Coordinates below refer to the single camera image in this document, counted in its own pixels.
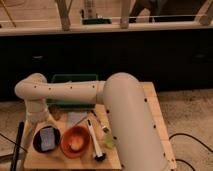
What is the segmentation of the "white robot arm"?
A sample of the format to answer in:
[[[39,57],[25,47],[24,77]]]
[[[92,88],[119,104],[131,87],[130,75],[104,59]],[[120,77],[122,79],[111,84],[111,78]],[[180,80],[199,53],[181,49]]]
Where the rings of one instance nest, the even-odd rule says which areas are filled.
[[[116,137],[122,171],[171,171],[145,91],[134,76],[120,72],[105,81],[49,83],[34,73],[18,82],[14,91],[25,101],[30,122],[49,115],[47,98],[102,104]]]

